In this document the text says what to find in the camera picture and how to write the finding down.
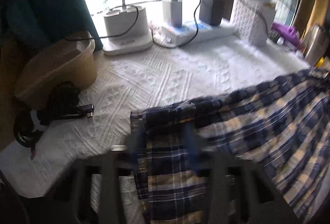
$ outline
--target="pleated plaid skirt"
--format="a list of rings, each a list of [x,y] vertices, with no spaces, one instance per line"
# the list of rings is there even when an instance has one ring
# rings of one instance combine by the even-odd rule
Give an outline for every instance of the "pleated plaid skirt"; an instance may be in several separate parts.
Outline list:
[[[199,223],[207,178],[188,162],[180,127],[193,121],[210,146],[253,160],[298,217],[312,210],[330,155],[330,75],[299,71],[257,86],[131,113],[131,131],[145,126],[135,172],[146,223]]]

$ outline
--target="purple object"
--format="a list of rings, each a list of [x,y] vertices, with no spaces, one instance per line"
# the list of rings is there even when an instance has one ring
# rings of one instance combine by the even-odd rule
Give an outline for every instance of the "purple object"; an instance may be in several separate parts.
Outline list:
[[[275,30],[277,33],[281,35],[282,38],[284,38],[285,41],[291,42],[296,48],[301,48],[301,41],[297,37],[296,28],[295,27],[288,27],[286,25],[281,25],[278,23],[273,23],[272,30]]]

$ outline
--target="dark green curtain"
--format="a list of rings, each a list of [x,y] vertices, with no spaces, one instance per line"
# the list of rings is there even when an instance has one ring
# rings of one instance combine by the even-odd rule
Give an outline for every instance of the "dark green curtain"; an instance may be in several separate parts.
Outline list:
[[[39,51],[73,32],[98,37],[85,0],[7,0],[9,29],[32,50]],[[96,50],[102,49],[99,39]]]

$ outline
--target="checkered cloth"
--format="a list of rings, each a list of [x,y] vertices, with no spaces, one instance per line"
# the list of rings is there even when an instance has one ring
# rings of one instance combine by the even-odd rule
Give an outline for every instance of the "checkered cloth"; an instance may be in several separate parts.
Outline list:
[[[263,164],[298,217],[312,210],[329,164],[330,78],[303,70],[231,94],[131,113],[146,128],[135,172],[146,223],[199,223],[207,178],[187,161],[180,127],[194,121],[210,146]]]

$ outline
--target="power strip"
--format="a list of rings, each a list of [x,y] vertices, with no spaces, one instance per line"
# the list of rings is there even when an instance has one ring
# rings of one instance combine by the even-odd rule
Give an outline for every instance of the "power strip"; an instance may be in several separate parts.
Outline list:
[[[197,22],[198,35],[192,42],[201,42],[205,40],[223,38],[235,33],[235,25],[228,20],[222,19],[219,26],[210,26],[203,22]],[[182,27],[173,27],[168,23],[163,23],[162,33],[171,39],[175,45],[181,45],[190,40],[196,33],[195,21],[189,21],[182,24]]]

